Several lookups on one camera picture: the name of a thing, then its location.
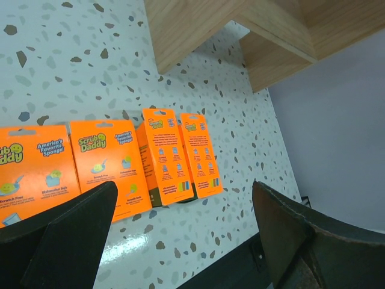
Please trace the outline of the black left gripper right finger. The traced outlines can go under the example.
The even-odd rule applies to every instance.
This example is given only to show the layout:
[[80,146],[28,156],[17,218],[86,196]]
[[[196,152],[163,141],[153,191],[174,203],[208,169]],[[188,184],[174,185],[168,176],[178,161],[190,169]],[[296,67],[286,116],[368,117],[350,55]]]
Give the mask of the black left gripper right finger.
[[274,288],[384,288],[384,234],[302,205],[263,182],[252,200]]

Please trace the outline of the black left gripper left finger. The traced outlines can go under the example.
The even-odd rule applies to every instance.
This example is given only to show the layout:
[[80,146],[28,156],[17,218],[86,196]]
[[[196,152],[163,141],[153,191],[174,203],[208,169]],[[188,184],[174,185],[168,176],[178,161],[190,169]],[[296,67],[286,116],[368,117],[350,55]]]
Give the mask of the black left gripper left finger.
[[1,228],[1,288],[92,288],[116,202],[107,181]]

